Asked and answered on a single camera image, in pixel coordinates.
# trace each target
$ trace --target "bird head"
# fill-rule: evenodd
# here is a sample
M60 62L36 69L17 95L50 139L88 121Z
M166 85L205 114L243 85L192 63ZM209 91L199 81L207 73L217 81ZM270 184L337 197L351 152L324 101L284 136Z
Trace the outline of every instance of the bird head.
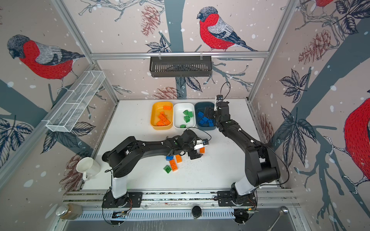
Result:
M8 50L12 58L25 58L23 45L30 41L30 38L21 34L15 35L8 40Z
M207 6L199 11L199 14L196 18L204 22L211 14L218 14L218 12L213 6Z

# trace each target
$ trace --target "white mug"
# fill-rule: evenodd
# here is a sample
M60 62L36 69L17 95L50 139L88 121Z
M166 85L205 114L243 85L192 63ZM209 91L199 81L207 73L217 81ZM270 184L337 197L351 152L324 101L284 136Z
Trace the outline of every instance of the white mug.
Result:
M85 157L77 163L76 170L82 173L82 179L88 180L100 172L100 165L91 157Z

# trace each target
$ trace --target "glass jar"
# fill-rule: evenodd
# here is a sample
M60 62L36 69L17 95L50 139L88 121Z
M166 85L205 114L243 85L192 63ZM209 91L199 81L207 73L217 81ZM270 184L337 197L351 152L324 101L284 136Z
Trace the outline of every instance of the glass jar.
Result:
M74 220L82 214L82 207L78 204L64 204L57 208L55 214L63 220Z

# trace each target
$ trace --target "black metal basket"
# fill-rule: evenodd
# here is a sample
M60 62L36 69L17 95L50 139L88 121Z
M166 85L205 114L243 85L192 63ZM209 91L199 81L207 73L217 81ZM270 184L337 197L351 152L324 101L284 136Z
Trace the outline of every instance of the black metal basket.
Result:
M211 56L151 57L152 77L209 77L212 74Z

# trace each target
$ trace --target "jar lid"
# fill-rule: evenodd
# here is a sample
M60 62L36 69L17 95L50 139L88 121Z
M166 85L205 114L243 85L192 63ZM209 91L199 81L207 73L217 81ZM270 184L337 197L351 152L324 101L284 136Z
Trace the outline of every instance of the jar lid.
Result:
M60 217L66 214L67 212L68 212L68 205L62 205L59 208L57 208L55 214Z

